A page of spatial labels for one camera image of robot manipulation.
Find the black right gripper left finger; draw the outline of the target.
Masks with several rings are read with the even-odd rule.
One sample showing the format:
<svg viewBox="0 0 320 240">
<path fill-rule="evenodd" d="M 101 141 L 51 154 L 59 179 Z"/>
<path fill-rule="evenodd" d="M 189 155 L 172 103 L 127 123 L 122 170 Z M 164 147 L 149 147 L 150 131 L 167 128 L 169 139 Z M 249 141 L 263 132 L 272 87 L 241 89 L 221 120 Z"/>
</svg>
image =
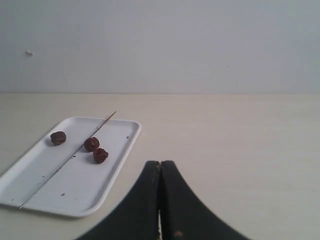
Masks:
<svg viewBox="0 0 320 240">
<path fill-rule="evenodd" d="M 131 190 L 117 207 L 79 240 L 157 240 L 160 163 L 147 161 Z"/>
</svg>

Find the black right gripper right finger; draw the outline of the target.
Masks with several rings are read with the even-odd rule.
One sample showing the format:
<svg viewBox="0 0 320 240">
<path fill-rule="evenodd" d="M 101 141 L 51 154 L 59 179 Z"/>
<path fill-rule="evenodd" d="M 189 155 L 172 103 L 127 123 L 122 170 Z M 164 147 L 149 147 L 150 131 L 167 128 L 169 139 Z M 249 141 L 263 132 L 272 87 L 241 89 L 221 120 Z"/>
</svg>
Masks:
<svg viewBox="0 0 320 240">
<path fill-rule="evenodd" d="M 160 164 L 158 187 L 163 240 L 247 240 L 216 216 L 192 191 L 176 164 Z"/>
</svg>

